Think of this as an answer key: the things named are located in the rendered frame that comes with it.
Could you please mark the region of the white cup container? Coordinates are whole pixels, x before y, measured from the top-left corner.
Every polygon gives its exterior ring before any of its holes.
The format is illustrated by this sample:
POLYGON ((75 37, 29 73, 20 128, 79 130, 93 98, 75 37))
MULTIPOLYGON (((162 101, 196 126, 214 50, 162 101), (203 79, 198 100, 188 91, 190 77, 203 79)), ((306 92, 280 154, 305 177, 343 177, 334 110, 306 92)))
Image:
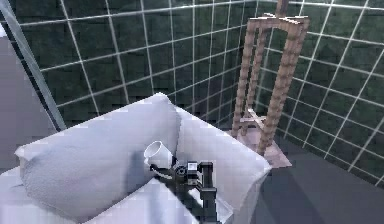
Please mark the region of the white cup container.
POLYGON ((173 155, 161 141, 155 141, 145 149, 144 163, 148 166, 155 165, 158 168, 170 169, 173 155))

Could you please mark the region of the large white pillow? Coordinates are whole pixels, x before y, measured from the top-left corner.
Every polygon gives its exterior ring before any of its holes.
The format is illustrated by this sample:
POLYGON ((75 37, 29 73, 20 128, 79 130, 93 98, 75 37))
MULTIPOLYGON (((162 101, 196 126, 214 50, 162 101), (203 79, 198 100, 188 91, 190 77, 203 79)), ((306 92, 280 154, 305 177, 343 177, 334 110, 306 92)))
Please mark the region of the large white pillow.
POLYGON ((81 223, 145 185, 144 151, 177 148, 181 118, 163 93, 19 147, 20 177, 32 199, 81 223))

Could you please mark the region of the brown wooden frame stand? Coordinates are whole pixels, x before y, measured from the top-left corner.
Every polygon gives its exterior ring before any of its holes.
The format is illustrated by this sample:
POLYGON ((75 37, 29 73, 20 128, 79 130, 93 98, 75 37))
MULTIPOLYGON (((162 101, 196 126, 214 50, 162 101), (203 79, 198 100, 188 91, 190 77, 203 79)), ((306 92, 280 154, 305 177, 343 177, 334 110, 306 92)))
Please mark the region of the brown wooden frame stand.
POLYGON ((230 132, 232 137, 264 157, 274 168, 291 165, 274 142, 274 136, 310 25, 307 16, 288 16, 288 3, 289 0, 278 0, 275 12, 247 21, 230 132), (267 114, 259 116, 253 104, 267 34, 273 29, 285 32, 286 40, 267 114))

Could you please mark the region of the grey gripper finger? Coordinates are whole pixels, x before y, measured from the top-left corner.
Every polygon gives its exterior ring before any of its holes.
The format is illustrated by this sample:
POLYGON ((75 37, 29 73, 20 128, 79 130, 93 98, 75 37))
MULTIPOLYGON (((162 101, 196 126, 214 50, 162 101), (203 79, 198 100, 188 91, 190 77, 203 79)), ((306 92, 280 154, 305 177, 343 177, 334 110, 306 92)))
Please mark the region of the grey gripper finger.
POLYGON ((174 172, 172 169, 159 168, 158 166, 151 164, 150 170, 162 178, 165 178, 165 179, 173 179, 174 178, 174 172))

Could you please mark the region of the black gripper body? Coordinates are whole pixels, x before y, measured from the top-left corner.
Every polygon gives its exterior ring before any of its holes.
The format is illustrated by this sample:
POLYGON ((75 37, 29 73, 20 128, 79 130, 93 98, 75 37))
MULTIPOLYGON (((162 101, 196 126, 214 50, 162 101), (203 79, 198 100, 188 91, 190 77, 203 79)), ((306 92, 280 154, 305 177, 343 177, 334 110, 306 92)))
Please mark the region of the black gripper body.
POLYGON ((184 165, 175 165, 172 168, 172 177, 176 183, 185 183, 187 181, 187 168, 184 165))

